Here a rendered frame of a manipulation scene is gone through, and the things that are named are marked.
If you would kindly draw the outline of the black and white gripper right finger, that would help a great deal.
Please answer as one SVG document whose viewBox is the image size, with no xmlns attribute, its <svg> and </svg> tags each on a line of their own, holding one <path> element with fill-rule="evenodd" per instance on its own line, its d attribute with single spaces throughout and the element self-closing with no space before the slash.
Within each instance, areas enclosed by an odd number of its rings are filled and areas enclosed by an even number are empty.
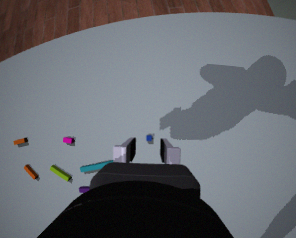
<svg viewBox="0 0 296 238">
<path fill-rule="evenodd" d="M 172 144 L 165 138 L 161 138 L 160 156 L 164 164 L 180 164 L 181 149 L 173 147 Z"/>
</svg>

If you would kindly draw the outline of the magenta rod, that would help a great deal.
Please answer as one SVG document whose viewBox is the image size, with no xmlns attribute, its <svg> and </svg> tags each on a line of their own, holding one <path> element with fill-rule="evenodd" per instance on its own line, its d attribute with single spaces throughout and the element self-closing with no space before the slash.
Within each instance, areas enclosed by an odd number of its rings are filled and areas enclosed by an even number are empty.
<svg viewBox="0 0 296 238">
<path fill-rule="evenodd" d="M 65 143 L 74 143 L 74 138 L 64 137 L 63 142 Z"/>
</svg>

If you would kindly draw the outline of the turquoise rod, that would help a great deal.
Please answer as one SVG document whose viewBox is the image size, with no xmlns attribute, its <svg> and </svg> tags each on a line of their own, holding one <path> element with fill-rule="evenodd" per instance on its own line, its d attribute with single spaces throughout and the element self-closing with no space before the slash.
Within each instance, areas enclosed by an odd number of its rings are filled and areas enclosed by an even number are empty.
<svg viewBox="0 0 296 238">
<path fill-rule="evenodd" d="M 91 165 L 86 165 L 86 166 L 82 166 L 80 167 L 80 171 L 81 172 L 86 172 L 86 171 L 92 171 L 92 170 L 97 170 L 97 169 L 101 169 L 103 168 L 107 163 L 113 162 L 113 160 L 111 161 L 106 161 L 106 162 L 101 162 L 101 163 L 96 163 L 96 164 L 91 164 Z"/>
</svg>

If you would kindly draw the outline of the lime green rod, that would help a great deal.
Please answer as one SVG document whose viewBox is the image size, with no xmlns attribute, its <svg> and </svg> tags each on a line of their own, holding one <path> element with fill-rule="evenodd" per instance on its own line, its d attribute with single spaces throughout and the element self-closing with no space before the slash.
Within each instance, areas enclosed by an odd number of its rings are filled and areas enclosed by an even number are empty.
<svg viewBox="0 0 296 238">
<path fill-rule="evenodd" d="M 67 173 L 65 173 L 64 171 L 62 171 L 61 169 L 59 169 L 58 167 L 56 167 L 55 165 L 52 165 L 50 167 L 50 170 L 52 172 L 54 172 L 55 174 L 57 174 L 58 176 L 60 176 L 61 178 L 63 178 L 64 180 L 66 180 L 67 182 L 70 180 L 71 176 L 68 175 Z"/>
</svg>

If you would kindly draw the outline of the orange rectangular rod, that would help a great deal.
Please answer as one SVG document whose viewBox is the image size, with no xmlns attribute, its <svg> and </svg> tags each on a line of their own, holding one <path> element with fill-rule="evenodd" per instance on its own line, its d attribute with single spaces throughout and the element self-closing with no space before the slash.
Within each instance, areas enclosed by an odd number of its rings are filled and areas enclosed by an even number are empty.
<svg viewBox="0 0 296 238">
<path fill-rule="evenodd" d="M 14 145 L 17 145 L 17 144 L 28 142 L 28 140 L 27 138 L 23 138 L 23 139 L 15 140 L 13 142 L 14 142 Z"/>
<path fill-rule="evenodd" d="M 37 179 L 38 175 L 28 164 L 24 166 L 24 169 L 34 180 Z"/>
</svg>

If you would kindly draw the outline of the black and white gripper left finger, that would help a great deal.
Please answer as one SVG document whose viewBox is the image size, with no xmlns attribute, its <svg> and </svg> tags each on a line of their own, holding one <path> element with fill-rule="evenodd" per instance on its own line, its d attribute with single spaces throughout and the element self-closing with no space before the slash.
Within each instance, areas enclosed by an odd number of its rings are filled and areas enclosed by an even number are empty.
<svg viewBox="0 0 296 238">
<path fill-rule="evenodd" d="M 130 163 L 136 154 L 136 138 L 129 138 L 122 145 L 113 147 L 113 162 Z"/>
</svg>

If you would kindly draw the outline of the purple rod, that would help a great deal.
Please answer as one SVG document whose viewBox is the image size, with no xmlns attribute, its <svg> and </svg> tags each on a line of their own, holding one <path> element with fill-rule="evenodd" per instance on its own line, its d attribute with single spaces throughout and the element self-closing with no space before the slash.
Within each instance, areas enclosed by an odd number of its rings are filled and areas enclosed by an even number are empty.
<svg viewBox="0 0 296 238">
<path fill-rule="evenodd" d="M 90 186 L 88 186 L 88 187 L 81 186 L 81 187 L 79 188 L 79 192 L 80 192 L 80 193 L 85 193 L 86 191 L 89 191 L 89 189 L 90 189 Z"/>
</svg>

